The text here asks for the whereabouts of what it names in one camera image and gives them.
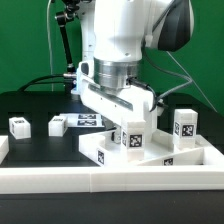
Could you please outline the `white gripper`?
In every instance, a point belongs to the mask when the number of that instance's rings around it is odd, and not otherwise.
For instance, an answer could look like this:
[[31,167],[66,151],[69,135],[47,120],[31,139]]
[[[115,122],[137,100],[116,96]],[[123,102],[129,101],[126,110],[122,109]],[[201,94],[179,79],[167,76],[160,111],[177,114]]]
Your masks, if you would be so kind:
[[[133,122],[133,128],[139,129],[138,122],[144,120],[144,137],[150,140],[157,128],[157,109],[152,91],[140,84],[129,84],[123,89],[109,89],[96,84],[93,78],[93,61],[80,62],[78,66],[79,91],[82,103],[88,108],[106,117],[124,128],[125,120]],[[113,141],[121,143],[121,129],[113,132]]]

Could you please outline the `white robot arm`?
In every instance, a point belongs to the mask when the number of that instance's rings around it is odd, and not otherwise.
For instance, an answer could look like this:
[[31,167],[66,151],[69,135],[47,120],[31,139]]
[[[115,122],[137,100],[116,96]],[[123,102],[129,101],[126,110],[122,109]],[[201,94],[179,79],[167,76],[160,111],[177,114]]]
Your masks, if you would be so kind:
[[78,17],[83,61],[77,75],[82,103],[116,125],[157,128],[159,98],[137,80],[145,49],[177,51],[193,32],[190,0],[63,0],[65,18]]

